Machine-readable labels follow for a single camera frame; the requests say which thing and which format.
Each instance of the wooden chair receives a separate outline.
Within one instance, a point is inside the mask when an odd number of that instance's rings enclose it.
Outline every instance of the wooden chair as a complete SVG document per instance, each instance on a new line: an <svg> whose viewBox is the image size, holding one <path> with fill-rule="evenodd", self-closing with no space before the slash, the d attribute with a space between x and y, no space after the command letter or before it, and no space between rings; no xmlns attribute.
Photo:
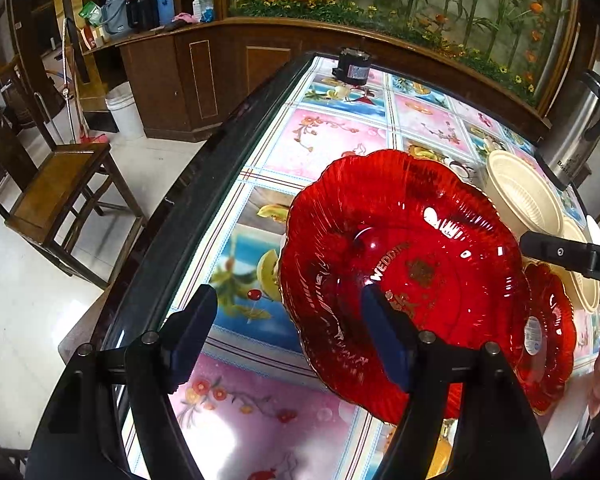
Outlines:
<svg viewBox="0 0 600 480"><path fill-rule="evenodd" d="M126 237L122 250L109 278L117 275L126 255L146 219L133 197L110 155L106 144L69 144L57 146L44 124L42 113L36 107L33 97L25 90L16 74L16 56L9 64L0 68L0 77L11 76L14 86L27 102L40 133L52 152L39 168L29 157L19 142L5 142L14 133L0 111L0 164L22 190L20 197L8 212L0 203L0 215L5 224L28 240L45 258L65 272L77 274L95 285L106 288L103 280L73 255L80 231L92 211L103 215L102 208L130 211L136 220ZM106 176L104 183L96 191L91 191L89 182L96 173ZM114 184L128 207L101 202L100 198ZM80 211L74 204L83 195L85 202ZM68 233L62 242L57 242L58 231L69 213L75 216Z"/></svg>

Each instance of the glass table top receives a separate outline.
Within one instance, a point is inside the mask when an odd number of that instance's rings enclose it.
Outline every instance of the glass table top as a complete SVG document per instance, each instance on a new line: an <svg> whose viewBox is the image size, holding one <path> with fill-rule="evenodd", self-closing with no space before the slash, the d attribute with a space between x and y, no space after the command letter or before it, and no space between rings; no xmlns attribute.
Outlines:
<svg viewBox="0 0 600 480"><path fill-rule="evenodd" d="M389 426L318 380L271 279L291 201L330 162L394 148L442 162L482 187L489 152L506 150L542 174L531 143L487 114L375 69L367 85L352 88L333 78L336 64L316 56L287 89L197 244L168 310L167 316L183 309L202 283L218 294L203 354L171 396L206 480L370 480L388 445ZM584 228L573 189L552 189ZM573 373L582 374L600 348L600 312L577 310L574 320ZM123 441L131 471L148 478L132 416Z"/></svg>

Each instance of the white bucket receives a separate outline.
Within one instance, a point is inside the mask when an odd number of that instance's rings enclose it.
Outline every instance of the white bucket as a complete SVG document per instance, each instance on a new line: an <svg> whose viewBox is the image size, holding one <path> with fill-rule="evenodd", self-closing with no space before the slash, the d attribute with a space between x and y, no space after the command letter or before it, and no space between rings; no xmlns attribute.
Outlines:
<svg viewBox="0 0 600 480"><path fill-rule="evenodd" d="M116 121L122 137L126 140L144 137L144 127L129 81L116 86L105 95L104 101L113 115L113 120Z"/></svg>

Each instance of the white plastic bowl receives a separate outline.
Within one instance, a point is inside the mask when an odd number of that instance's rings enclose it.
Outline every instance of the white plastic bowl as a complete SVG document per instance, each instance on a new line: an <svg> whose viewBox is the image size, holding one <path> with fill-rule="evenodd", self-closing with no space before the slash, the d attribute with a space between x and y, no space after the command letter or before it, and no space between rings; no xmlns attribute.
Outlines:
<svg viewBox="0 0 600 480"><path fill-rule="evenodd" d="M536 170L512 153L489 154L484 192L518 240L527 231L562 235L557 196Z"/></svg>
<svg viewBox="0 0 600 480"><path fill-rule="evenodd" d="M562 238L575 242L587 243L587 238L578 227L578 224L568 216L564 217ZM553 272L560 276L564 284L564 291L571 300L574 308L582 308L593 314L600 304L600 283L591 278L585 278L579 272L573 272L563 267L552 266Z"/></svg>

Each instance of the stainless steel thermos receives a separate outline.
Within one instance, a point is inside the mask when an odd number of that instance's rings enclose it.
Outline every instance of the stainless steel thermos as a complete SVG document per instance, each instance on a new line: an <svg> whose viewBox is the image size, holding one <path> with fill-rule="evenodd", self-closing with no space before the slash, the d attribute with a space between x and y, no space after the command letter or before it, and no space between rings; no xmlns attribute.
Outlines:
<svg viewBox="0 0 600 480"><path fill-rule="evenodd" d="M536 159L554 186L566 189L600 138L600 75L586 70L565 88L548 139Z"/></svg>

